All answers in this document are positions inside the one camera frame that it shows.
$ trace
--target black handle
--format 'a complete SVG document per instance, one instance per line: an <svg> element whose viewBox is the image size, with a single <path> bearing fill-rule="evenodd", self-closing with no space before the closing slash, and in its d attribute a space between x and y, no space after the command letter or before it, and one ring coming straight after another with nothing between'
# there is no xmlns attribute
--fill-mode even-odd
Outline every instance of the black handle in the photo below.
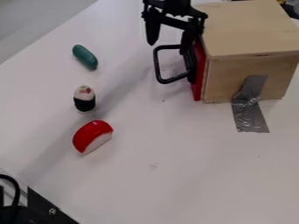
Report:
<svg viewBox="0 0 299 224"><path fill-rule="evenodd" d="M17 217L17 205L18 205L18 202L20 201L21 190L20 190L20 187L19 187L17 181L15 179L11 178L10 176L0 174L0 179L5 179L5 180L11 182L15 188L15 197L13 198L13 201L11 203L8 215L5 217L1 217L3 219L2 223L11 224L11 223L13 223L14 219Z"/></svg>
<svg viewBox="0 0 299 224"><path fill-rule="evenodd" d="M180 49L180 47L181 45L160 45L154 49L154 65L155 65L156 79L161 84L169 84L174 81L179 81L183 78L188 78L188 81L190 83L193 84L195 83L197 62L192 47L188 49L186 53L183 54L184 64L186 66L187 72L178 74L177 76L168 79L164 79L161 76L158 52L160 50Z"/></svg>

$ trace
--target duct tape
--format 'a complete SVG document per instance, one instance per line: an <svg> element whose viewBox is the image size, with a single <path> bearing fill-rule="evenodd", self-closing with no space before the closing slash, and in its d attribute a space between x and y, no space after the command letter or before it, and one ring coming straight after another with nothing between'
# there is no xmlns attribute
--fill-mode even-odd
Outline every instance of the duct tape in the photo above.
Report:
<svg viewBox="0 0 299 224"><path fill-rule="evenodd" d="M259 100L266 75L250 75L232 101L233 119L239 132L269 133Z"/></svg>

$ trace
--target gray floor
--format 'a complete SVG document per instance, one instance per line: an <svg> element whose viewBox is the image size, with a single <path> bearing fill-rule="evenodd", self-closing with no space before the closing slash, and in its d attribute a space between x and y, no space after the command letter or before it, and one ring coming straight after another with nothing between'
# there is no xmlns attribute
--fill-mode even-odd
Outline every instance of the gray floor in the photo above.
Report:
<svg viewBox="0 0 299 224"><path fill-rule="evenodd" d="M97 0L0 0L0 64Z"/></svg>

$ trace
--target cardboard box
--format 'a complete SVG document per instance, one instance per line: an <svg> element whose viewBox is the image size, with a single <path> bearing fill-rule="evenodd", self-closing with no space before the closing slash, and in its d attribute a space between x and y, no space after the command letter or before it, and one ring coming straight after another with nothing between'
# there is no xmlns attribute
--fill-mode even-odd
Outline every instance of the cardboard box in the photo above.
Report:
<svg viewBox="0 0 299 224"><path fill-rule="evenodd" d="M282 98L299 61L299 29L276 1L209 3L202 43L205 102L230 102L248 75L267 75L261 99Z"/></svg>

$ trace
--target green object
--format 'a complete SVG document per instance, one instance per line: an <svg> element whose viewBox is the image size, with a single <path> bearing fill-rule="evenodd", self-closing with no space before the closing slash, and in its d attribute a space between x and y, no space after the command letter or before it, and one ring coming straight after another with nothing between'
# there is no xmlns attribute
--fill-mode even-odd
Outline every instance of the green object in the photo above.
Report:
<svg viewBox="0 0 299 224"><path fill-rule="evenodd" d="M95 70L98 66L98 60L83 45L75 45L73 55L90 70Z"/></svg>

